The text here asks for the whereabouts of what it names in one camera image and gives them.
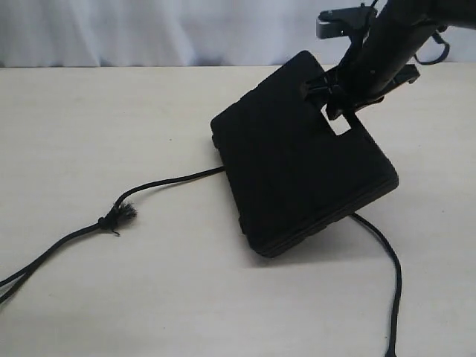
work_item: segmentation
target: white curtain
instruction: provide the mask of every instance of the white curtain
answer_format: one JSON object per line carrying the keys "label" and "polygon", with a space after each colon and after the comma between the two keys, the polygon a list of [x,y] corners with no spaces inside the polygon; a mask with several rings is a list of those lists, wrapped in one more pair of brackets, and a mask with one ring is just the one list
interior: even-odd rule
{"label": "white curtain", "polygon": [[[302,49],[335,63],[347,39],[318,40],[322,10],[351,0],[0,0],[0,65],[270,65]],[[475,61],[476,32],[451,29],[449,61]],[[438,57],[434,44],[422,60]]]}

